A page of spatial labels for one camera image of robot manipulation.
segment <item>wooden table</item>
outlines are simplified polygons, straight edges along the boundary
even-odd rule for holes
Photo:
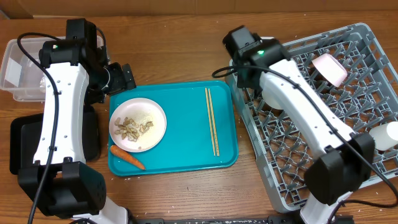
[[[111,60],[130,63],[138,85],[210,80],[211,72],[226,66],[229,56],[221,44],[231,29],[245,24],[261,35],[287,42],[357,22],[367,23],[389,60],[398,68],[398,11],[231,14],[218,16],[142,16],[89,18],[107,39]],[[0,21],[0,55],[7,42],[23,32],[65,35],[65,19]],[[26,223],[32,202],[9,172],[9,135],[13,119],[41,113],[44,104],[19,103],[0,92],[0,222]],[[108,134],[109,100],[95,105],[100,135]],[[254,162],[254,151],[243,122],[236,116],[239,159],[221,170],[116,177],[108,169],[107,141],[102,155],[88,165],[104,175],[108,196],[138,218],[267,217],[272,208]],[[393,179],[398,186],[398,179]],[[392,192],[376,184],[352,198],[391,202]],[[358,223],[395,223],[398,210],[349,204],[340,214],[354,215]],[[34,223],[68,223],[37,211]]]

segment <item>chopsticks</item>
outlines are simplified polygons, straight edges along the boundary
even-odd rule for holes
[[[216,156],[216,151],[217,151],[217,156],[220,156],[220,150],[218,149],[216,122],[214,117],[213,102],[211,100],[210,89],[208,89],[208,94],[207,94],[207,88],[205,88],[205,93],[206,93],[207,114],[209,116],[211,145],[213,146],[213,155]]]

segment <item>blue plastic tray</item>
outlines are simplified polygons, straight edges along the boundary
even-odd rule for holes
[[[205,87],[210,88],[220,156],[213,155]],[[158,103],[167,118],[163,139],[146,152],[132,153],[146,167],[140,170],[108,152],[110,170],[118,176],[164,174],[233,165],[238,158],[238,141],[231,92],[221,81],[138,86],[112,96],[109,118],[123,102],[148,98]],[[109,136],[109,146],[114,143]]]

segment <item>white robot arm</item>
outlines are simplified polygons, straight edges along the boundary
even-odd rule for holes
[[[269,68],[281,74],[286,74],[289,79],[298,83],[301,88],[311,96],[312,100],[338,132],[347,141],[351,140],[350,134],[354,131],[330,111],[329,107],[324,104],[322,99],[305,81],[293,60],[288,61],[283,59],[271,65]],[[273,108],[285,110],[297,128],[301,131],[304,138],[307,140],[314,160],[326,154],[325,149],[328,146],[337,148],[343,144],[337,136],[330,134],[330,128],[315,111],[315,108],[306,97],[304,97],[298,89],[293,88],[289,82],[270,72],[262,72],[260,76],[260,86],[263,89],[262,98],[266,103]],[[300,216],[306,224],[325,224],[332,211],[337,206],[337,203],[347,199],[351,194],[352,192],[347,192],[340,196],[333,205],[321,203],[310,194],[305,206],[300,211]]]
[[[20,170],[19,185],[37,201],[44,215],[90,219],[97,224],[132,224],[130,211],[106,196],[103,176],[85,164],[81,138],[84,104],[104,103],[105,95],[136,87],[129,65],[108,63],[106,46],[96,45],[96,27],[85,19],[67,20],[66,39],[45,42],[39,57],[38,66],[46,69],[53,82],[46,77],[42,133],[33,160],[36,166]],[[54,120],[57,129],[52,151]],[[52,159],[46,165],[50,151]],[[42,181],[45,187],[40,188]]]
[[[338,203],[370,176],[370,167],[361,163],[347,147],[353,147],[372,163],[372,137],[367,133],[355,134],[330,111],[279,41],[263,40],[241,26],[232,30],[223,43],[234,66],[215,71],[213,77],[222,70],[233,69],[226,75],[237,73],[238,88],[252,88],[255,97],[262,93],[268,105],[286,111],[306,139],[314,158],[314,164],[304,175],[310,195],[300,217],[306,224],[328,223]]]

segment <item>gray plastic rack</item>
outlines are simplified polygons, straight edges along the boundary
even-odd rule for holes
[[[366,24],[353,24],[284,44],[308,84],[342,121],[356,132],[397,121],[398,99],[393,89],[398,75]],[[331,54],[347,69],[339,88],[321,79],[311,61]],[[236,76],[226,77],[236,109],[242,117],[256,153],[256,164],[274,209],[281,213],[305,205],[309,191],[304,172],[312,155],[289,116],[269,107],[253,90],[239,89]],[[398,147],[374,153],[373,166],[388,178],[398,175]],[[380,182],[372,174],[361,187]]]

